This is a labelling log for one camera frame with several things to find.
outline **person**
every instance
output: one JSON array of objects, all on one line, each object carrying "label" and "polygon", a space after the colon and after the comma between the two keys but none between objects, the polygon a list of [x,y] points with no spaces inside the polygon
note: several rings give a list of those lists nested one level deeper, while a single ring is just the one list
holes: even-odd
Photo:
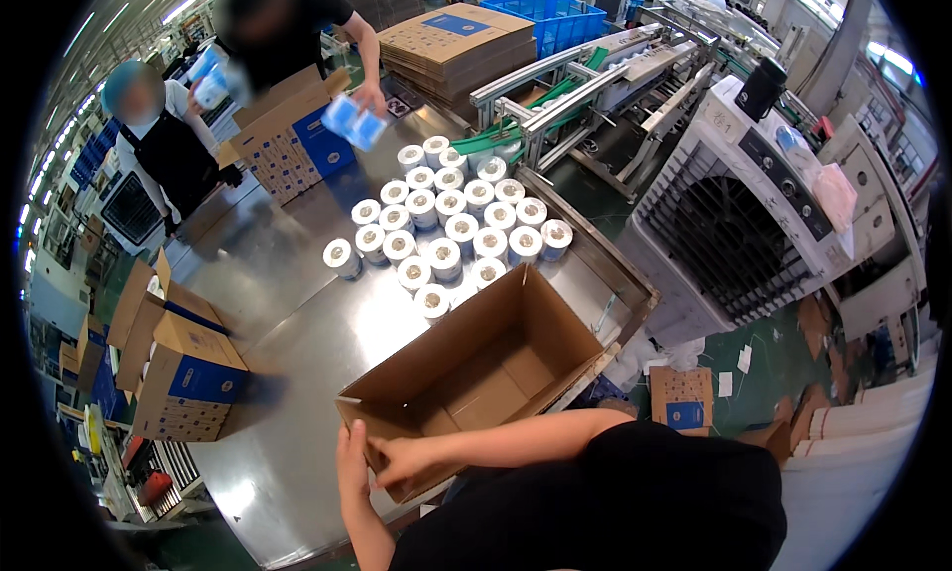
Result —
[{"label": "person", "polygon": [[119,166],[139,177],[162,216],[166,236],[174,236],[178,227],[166,196],[184,220],[221,181],[241,184],[241,172],[233,165],[219,170],[219,144],[202,118],[188,111],[182,83],[162,81],[154,67],[127,61],[106,79],[102,101],[122,123],[115,144]]},{"label": "person", "polygon": [[[412,486],[437,465],[480,467],[394,541],[370,504],[368,445],[388,461],[374,487]],[[786,536],[779,467],[766,449],[612,409],[392,441],[355,421],[341,426],[336,460],[341,515],[363,571],[616,571],[635,566],[636,545],[676,566],[722,553],[731,568],[768,569]]]},{"label": "person", "polygon": [[[229,57],[229,91],[239,104],[250,105],[253,97],[308,65],[317,65],[327,78],[320,36],[334,23],[357,41],[363,63],[364,80],[354,101],[377,116],[387,111],[380,89],[380,42],[347,0],[217,0],[211,20],[215,43]],[[189,105],[202,111],[191,96]]]}]

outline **flattened cardboard stack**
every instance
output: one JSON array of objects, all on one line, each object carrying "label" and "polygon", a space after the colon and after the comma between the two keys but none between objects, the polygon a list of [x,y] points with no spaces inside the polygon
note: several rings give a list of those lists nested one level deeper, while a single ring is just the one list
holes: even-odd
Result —
[{"label": "flattened cardboard stack", "polygon": [[380,55],[391,73],[431,100],[471,118],[470,92],[535,62],[533,23],[457,3],[380,32]]}]

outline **cardboard box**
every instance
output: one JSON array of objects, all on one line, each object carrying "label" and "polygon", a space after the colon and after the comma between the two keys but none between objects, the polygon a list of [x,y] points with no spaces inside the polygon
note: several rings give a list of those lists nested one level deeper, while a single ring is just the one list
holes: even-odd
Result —
[{"label": "cardboard box", "polygon": [[154,441],[214,441],[247,377],[227,337],[175,313],[155,331],[132,434]]},{"label": "cardboard box", "polygon": [[[352,383],[337,409],[385,439],[489,428],[548,408],[601,352],[545,278],[521,265]],[[385,467],[379,453],[365,455],[375,472]],[[461,469],[432,469],[411,491],[388,492],[404,503]]]},{"label": "cardboard box", "polygon": [[651,420],[683,435],[706,437],[714,423],[711,370],[678,372],[670,366],[652,366]]},{"label": "cardboard box", "polygon": [[321,79],[310,66],[272,87],[232,117],[241,133],[222,143],[218,162],[243,160],[279,204],[356,160],[351,145],[328,131],[321,115],[331,96],[351,84],[345,69]]}]

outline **metal table surface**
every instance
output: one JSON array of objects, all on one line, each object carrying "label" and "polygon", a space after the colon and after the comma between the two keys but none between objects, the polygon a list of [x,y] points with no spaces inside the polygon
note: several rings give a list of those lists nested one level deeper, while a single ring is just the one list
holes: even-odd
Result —
[{"label": "metal table surface", "polygon": [[[398,150],[436,134],[458,138],[461,129],[424,106],[388,127],[373,153],[284,207],[247,176],[183,224],[187,244],[167,248],[173,279],[215,305],[253,371],[219,440],[189,450],[226,521],[264,568],[294,565],[347,539],[333,398],[427,325],[394,268],[364,262],[363,274],[345,281],[324,265],[323,250],[337,237],[352,242],[351,206],[402,177]],[[571,250],[540,271],[585,324],[601,321],[603,345],[631,319],[621,301],[602,317],[612,291]],[[452,285],[457,295],[474,291],[469,279]],[[372,502],[385,520],[415,506],[398,507],[384,492]]]}]

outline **toilet paper roll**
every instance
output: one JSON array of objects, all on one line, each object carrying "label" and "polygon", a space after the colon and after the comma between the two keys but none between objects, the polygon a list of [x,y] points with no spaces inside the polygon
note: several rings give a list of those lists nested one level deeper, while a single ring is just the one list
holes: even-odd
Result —
[{"label": "toilet paper roll", "polygon": [[541,251],[541,234],[530,226],[519,226],[509,233],[509,266],[534,263]]},{"label": "toilet paper roll", "polygon": [[397,279],[404,290],[415,294],[417,290],[433,281],[433,271],[426,259],[419,255],[410,255],[397,267]]},{"label": "toilet paper roll", "polygon": [[361,259],[357,251],[344,239],[327,243],[324,247],[324,263],[342,279],[354,279],[361,271]]},{"label": "toilet paper roll", "polygon": [[418,191],[420,189],[432,191],[435,178],[436,175],[433,173],[432,168],[429,166],[418,166],[413,168],[410,172],[407,172],[407,186],[411,187],[411,191]]},{"label": "toilet paper roll", "polygon": [[530,226],[536,230],[541,228],[548,217],[548,208],[534,196],[527,196],[516,203],[516,223],[520,226]]},{"label": "toilet paper roll", "polygon": [[397,230],[387,234],[387,238],[384,240],[384,255],[387,256],[390,264],[394,267],[399,268],[407,257],[416,254],[416,241],[410,232]]},{"label": "toilet paper roll", "polygon": [[440,225],[446,227],[446,221],[462,214],[467,207],[467,197],[462,191],[444,191],[436,196],[436,217]]},{"label": "toilet paper roll", "polygon": [[526,198],[526,187],[516,179],[502,179],[496,183],[496,201],[515,205]]},{"label": "toilet paper roll", "polygon": [[482,220],[482,211],[496,198],[496,189],[486,181],[470,181],[463,194],[467,197],[467,211],[477,220]]},{"label": "toilet paper roll", "polygon": [[397,152],[397,161],[404,172],[410,172],[426,160],[426,154],[419,145],[408,145]]},{"label": "toilet paper roll", "polygon": [[384,205],[402,205],[411,194],[411,187],[404,181],[390,181],[380,190],[380,201]]},{"label": "toilet paper roll", "polygon": [[411,220],[411,212],[403,205],[388,205],[380,210],[380,225],[387,233],[397,230],[406,230],[416,234],[416,227]]},{"label": "toilet paper roll", "polygon": [[351,220],[358,226],[376,223],[380,218],[380,202],[374,198],[358,201],[351,209]]},{"label": "toilet paper roll", "polygon": [[437,281],[444,283],[456,281],[463,273],[463,256],[460,253],[460,246],[450,239],[431,241],[426,246],[424,256]]},{"label": "toilet paper roll", "polygon": [[456,151],[452,147],[447,147],[440,154],[440,167],[456,168],[463,173],[463,176],[466,176],[470,173],[470,166],[467,162],[467,157],[461,156],[460,152]]},{"label": "toilet paper roll", "polygon": [[433,325],[449,312],[449,293],[438,283],[428,283],[417,290],[413,303],[426,322]]},{"label": "toilet paper roll", "polygon": [[476,168],[476,177],[481,181],[495,184],[506,177],[506,160],[498,156],[486,158],[479,162]]},{"label": "toilet paper roll", "polygon": [[568,245],[572,244],[572,228],[563,220],[548,220],[541,225],[542,260],[559,260],[565,255]]},{"label": "toilet paper roll", "polygon": [[476,282],[476,289],[482,290],[496,279],[505,276],[506,266],[493,256],[484,256],[476,259],[476,262],[473,263],[472,275]]},{"label": "toilet paper roll", "polygon": [[383,226],[379,223],[369,223],[357,230],[354,244],[371,264],[382,267],[390,265],[387,255],[384,254],[384,239],[386,237],[387,232],[384,231]]},{"label": "toilet paper roll", "polygon": [[508,236],[516,227],[516,208],[505,201],[496,201],[486,206],[482,218],[485,225],[499,228]]},{"label": "toilet paper roll", "polygon": [[407,196],[407,211],[411,212],[417,232],[428,232],[436,227],[436,197],[429,189],[413,191]]},{"label": "toilet paper roll", "polygon": [[509,242],[506,234],[498,228],[480,228],[473,237],[473,253],[476,256],[499,258],[506,255]]},{"label": "toilet paper roll", "polygon": [[426,156],[426,165],[439,170],[440,154],[449,147],[449,139],[442,135],[432,136],[422,143],[422,152]]},{"label": "toilet paper roll", "polygon": [[436,171],[436,178],[433,181],[437,191],[462,191],[465,183],[466,177],[459,168],[440,168]]},{"label": "toilet paper roll", "polygon": [[464,258],[473,256],[473,238],[479,230],[479,221],[470,214],[457,214],[446,220],[446,237],[457,243]]}]

